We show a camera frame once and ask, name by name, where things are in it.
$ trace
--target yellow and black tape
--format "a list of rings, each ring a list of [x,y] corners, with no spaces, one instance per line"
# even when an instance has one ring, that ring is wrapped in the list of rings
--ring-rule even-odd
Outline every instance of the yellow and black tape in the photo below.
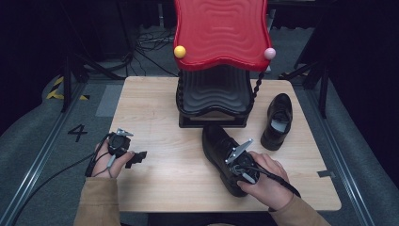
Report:
[[[60,99],[60,100],[64,99],[63,94],[56,93],[56,91],[58,90],[59,86],[62,84],[63,81],[64,81],[64,76],[60,75],[57,78],[57,80],[55,81],[55,83],[53,84],[53,87],[51,88],[49,94],[47,94],[46,99]],[[79,100],[82,100],[82,101],[87,101],[89,99],[90,99],[90,95],[81,95],[79,98]]]

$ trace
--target wooden table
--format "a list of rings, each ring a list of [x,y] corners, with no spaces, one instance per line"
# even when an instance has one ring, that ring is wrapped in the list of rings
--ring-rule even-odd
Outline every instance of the wooden table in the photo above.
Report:
[[[264,211],[255,198],[233,197],[206,159],[200,128],[180,128],[175,103],[177,78],[126,79],[112,122],[134,134],[130,150],[148,151],[147,158],[118,178],[120,211],[128,212],[245,212]],[[287,93],[293,103],[292,128],[281,148],[266,150],[260,142],[266,110],[273,98]],[[264,80],[246,128],[226,128],[238,143],[249,138],[249,151],[268,153],[286,169],[290,182],[316,210],[338,210],[341,202],[326,170],[293,87],[288,81]]]

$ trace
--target red shelf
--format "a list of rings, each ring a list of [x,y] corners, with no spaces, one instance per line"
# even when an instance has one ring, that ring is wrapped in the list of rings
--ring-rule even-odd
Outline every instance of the red shelf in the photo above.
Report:
[[[178,25],[174,47],[186,54],[175,57],[180,69],[204,70],[220,64],[262,72],[270,60],[266,0],[175,0]]]

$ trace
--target brown jacket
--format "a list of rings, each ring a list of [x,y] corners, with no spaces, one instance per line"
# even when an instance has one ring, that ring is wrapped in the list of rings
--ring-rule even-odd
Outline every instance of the brown jacket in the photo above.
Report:
[[[282,209],[270,214],[278,225],[329,225],[297,196]],[[117,179],[86,179],[74,225],[120,225]]]

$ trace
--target gray carpet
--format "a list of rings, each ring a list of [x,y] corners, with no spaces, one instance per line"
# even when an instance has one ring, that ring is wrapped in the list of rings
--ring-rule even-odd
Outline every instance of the gray carpet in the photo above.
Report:
[[[294,69],[295,61],[311,32],[311,29],[271,30],[270,35],[278,54],[270,65],[271,73],[266,76],[266,79],[277,79],[281,73],[287,73]],[[178,70],[171,53],[172,47],[171,44],[168,44],[160,50],[146,52],[146,56],[167,71],[177,73]],[[139,54],[135,54],[135,56],[132,68],[128,68],[129,75],[173,76],[145,57]],[[118,61],[109,60],[102,64],[112,66],[118,64]],[[120,69],[114,73],[125,75],[126,71]],[[292,82],[298,84],[302,79],[302,77],[298,77]],[[53,84],[54,81],[51,81],[43,91],[43,104],[16,121],[0,137],[2,147],[0,153],[0,213],[7,212],[8,205],[17,193],[24,176],[40,154],[49,135],[54,132],[54,125],[59,124],[60,118],[63,120],[62,126],[57,131],[52,145],[49,145],[49,157],[45,159],[44,167],[38,172],[39,177],[34,178],[32,182],[34,188],[55,172],[93,152],[94,145],[109,130],[120,96],[121,81],[110,80],[102,74],[92,74],[84,89],[77,93],[77,95],[89,95],[89,100],[77,100],[74,102],[71,112],[64,115],[60,114],[61,100],[45,99]],[[74,83],[74,87],[78,89],[79,85]],[[332,84],[329,84],[328,88],[327,120],[320,121],[317,116],[318,112],[314,110],[313,100],[314,97],[317,98],[318,90],[304,90],[300,86],[295,86],[296,95],[327,168],[336,175],[332,180],[343,204],[339,211],[322,212],[321,214],[332,225],[399,225],[399,217],[396,214],[399,211],[397,188],[379,166],[373,152],[348,116]],[[323,124],[328,125],[338,143],[359,189],[361,200],[366,204],[365,210],[369,211],[372,223],[367,223],[367,221],[365,223],[362,220],[364,216],[358,210],[356,199],[348,193],[345,175],[340,174],[339,165],[334,158],[334,148],[336,147],[331,144],[331,139],[326,135]],[[79,125],[84,125],[84,131],[88,133],[82,135],[76,142],[77,135],[70,135],[68,132]],[[44,186],[26,206],[17,225],[72,225],[80,190],[85,180],[84,171],[87,162],[61,173]],[[146,214],[121,213],[121,218],[123,222],[135,226],[147,225]],[[5,219],[2,219],[0,225],[8,224]]]

